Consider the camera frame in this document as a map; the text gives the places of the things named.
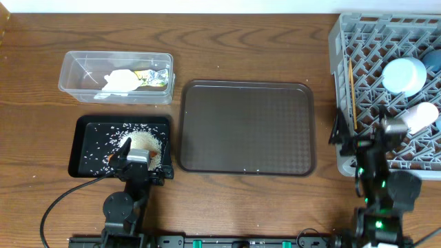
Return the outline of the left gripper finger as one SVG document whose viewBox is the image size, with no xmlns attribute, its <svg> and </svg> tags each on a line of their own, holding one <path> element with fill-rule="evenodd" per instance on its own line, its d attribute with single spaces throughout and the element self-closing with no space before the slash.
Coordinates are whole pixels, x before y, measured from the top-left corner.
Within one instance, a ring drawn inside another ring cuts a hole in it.
<svg viewBox="0 0 441 248">
<path fill-rule="evenodd" d="M 172 156 L 171 156 L 171 145 L 169 140 L 166 140 L 165 146 L 162 151 L 161 168 L 165 174 L 164 177 L 166 179 L 174 178 L 174 168 L 172 165 Z"/>
<path fill-rule="evenodd" d="M 109 166 L 111 169 L 120 169 L 127 164 L 127 155 L 130 152 L 132 139 L 127 138 L 124 144 L 109 157 Z"/>
</svg>

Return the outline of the orange carrot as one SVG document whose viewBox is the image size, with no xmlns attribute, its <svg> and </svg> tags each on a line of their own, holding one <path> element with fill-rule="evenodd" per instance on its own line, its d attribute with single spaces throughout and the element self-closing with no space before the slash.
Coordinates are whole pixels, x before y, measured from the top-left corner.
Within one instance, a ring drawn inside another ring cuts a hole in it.
<svg viewBox="0 0 441 248">
<path fill-rule="evenodd" d="M 154 152 L 154 151 L 150 151 L 150 158 L 151 158 L 151 160 L 152 160 L 152 158 L 155 157 L 156 155 L 157 155 L 156 152 Z"/>
</svg>

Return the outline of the pile of white rice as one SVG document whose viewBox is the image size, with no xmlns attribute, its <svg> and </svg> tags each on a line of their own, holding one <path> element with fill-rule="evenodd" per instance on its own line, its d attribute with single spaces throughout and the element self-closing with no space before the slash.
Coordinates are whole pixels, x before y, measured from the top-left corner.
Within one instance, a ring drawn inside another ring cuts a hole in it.
<svg viewBox="0 0 441 248">
<path fill-rule="evenodd" d="M 160 167 L 165 146 L 165 132 L 153 124 L 89 123 L 86 126 L 80 155 L 79 172 L 86 176 L 100 176 L 111 169 L 107 158 L 115 153 L 127 138 L 132 149 L 146 149 L 157 153 L 150 161 L 149 170 Z"/>
</svg>

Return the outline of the wooden chopstick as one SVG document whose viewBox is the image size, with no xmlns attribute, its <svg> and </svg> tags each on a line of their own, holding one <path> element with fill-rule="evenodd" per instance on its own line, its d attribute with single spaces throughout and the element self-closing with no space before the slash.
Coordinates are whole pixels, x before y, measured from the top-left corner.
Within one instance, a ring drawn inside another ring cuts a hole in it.
<svg viewBox="0 0 441 248">
<path fill-rule="evenodd" d="M 355 88 L 354 88 L 354 80 L 353 80 L 353 66 L 351 57 L 349 57 L 349 84 L 351 87 L 351 106 L 352 106 L 352 119 L 353 119 L 353 128 L 354 130 L 358 129 L 357 116 L 356 116 L 356 97 L 355 97 Z"/>
</svg>

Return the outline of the white plastic cup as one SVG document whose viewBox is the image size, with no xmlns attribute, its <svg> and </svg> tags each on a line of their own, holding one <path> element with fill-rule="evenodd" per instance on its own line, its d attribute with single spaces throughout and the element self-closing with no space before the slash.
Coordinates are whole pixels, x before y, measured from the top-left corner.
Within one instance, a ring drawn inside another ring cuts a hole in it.
<svg viewBox="0 0 441 248">
<path fill-rule="evenodd" d="M 428 102 L 419 103 L 404 111 L 400 117 L 408 127 L 409 134 L 416 134 L 434 123 L 439 116 L 437 107 Z"/>
</svg>

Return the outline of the light blue cup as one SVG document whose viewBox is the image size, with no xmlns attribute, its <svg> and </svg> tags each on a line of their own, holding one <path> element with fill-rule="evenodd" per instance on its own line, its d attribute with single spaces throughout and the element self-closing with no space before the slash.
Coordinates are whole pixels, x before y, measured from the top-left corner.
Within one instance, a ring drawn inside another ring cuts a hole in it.
<svg viewBox="0 0 441 248">
<path fill-rule="evenodd" d="M 438 131 L 441 131 L 441 117 L 439 117 L 436 121 L 435 121 L 435 126 L 437 127 Z"/>
</svg>

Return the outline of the light blue small bowl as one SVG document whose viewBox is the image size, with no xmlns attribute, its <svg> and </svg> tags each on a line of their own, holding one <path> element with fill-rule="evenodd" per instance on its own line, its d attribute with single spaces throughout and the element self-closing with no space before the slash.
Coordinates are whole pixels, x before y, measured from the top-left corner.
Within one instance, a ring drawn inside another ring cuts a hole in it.
<svg viewBox="0 0 441 248">
<path fill-rule="evenodd" d="M 394 59 L 382 70 L 382 85 L 392 94 L 403 93 L 405 97 L 417 94 L 424 86 L 427 71 L 418 59 L 404 57 Z"/>
</svg>

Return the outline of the white tissue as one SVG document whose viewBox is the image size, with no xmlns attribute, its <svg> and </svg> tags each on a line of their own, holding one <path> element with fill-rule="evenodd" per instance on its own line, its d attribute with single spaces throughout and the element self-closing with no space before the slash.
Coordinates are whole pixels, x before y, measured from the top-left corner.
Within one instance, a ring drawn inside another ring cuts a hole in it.
<svg viewBox="0 0 441 248">
<path fill-rule="evenodd" d="M 113 70 L 104 79 L 107 83 L 94 99 L 106 99 L 110 95 L 127 96 L 128 92 L 136 90 L 142 84 L 131 70 Z"/>
</svg>

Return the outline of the yellow green snack wrapper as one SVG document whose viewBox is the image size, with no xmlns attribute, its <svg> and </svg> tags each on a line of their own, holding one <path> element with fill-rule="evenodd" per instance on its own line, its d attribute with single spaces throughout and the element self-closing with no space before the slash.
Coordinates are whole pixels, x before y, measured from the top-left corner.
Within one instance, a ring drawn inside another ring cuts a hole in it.
<svg viewBox="0 0 441 248">
<path fill-rule="evenodd" d="M 169 81 L 169 71 L 168 69 L 163 70 L 141 70 L 135 71 L 135 75 L 142 82 L 141 87 L 163 87 L 168 84 Z"/>
</svg>

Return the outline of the dark blue plate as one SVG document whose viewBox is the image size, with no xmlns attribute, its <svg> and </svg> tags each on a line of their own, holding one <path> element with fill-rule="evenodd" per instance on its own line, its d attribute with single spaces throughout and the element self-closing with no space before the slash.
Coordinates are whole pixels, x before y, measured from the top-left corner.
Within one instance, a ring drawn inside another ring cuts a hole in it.
<svg viewBox="0 0 441 248">
<path fill-rule="evenodd" d="M 433 72 L 439 72 L 441 68 L 441 49 L 427 53 L 422 58 L 422 62 L 425 67 L 431 68 Z"/>
</svg>

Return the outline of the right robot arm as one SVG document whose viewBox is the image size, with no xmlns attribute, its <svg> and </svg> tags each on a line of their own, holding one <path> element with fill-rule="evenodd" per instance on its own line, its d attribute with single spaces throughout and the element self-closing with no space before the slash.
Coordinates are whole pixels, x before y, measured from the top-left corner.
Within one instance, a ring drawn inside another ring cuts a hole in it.
<svg viewBox="0 0 441 248">
<path fill-rule="evenodd" d="M 354 230 L 334 234 L 328 247 L 410 247 L 402 233 L 403 214 L 413 211 L 422 179 L 405 171 L 391 171 L 386 153 L 407 135 L 406 123 L 392 118 L 380 107 L 380 125 L 373 134 L 352 135 L 342 110 L 337 116 L 329 143 L 340 145 L 339 154 L 356 158 L 355 189 L 365 207 L 354 210 Z"/>
</svg>

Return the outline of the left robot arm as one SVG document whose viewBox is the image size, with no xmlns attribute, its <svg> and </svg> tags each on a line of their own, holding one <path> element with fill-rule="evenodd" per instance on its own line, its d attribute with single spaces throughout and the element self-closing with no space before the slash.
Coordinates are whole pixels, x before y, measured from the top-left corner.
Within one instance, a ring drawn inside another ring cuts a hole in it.
<svg viewBox="0 0 441 248">
<path fill-rule="evenodd" d="M 149 247 L 152 244 L 141 233 L 150 189 L 153 185 L 163 186 L 166 179 L 172 179 L 174 169 L 168 163 L 150 170 L 151 154 L 147 149 L 133 148 L 132 139 L 127 138 L 111 155 L 109 165 L 114 177 L 125 183 L 125 189 L 105 199 L 105 226 L 99 247 Z"/>
</svg>

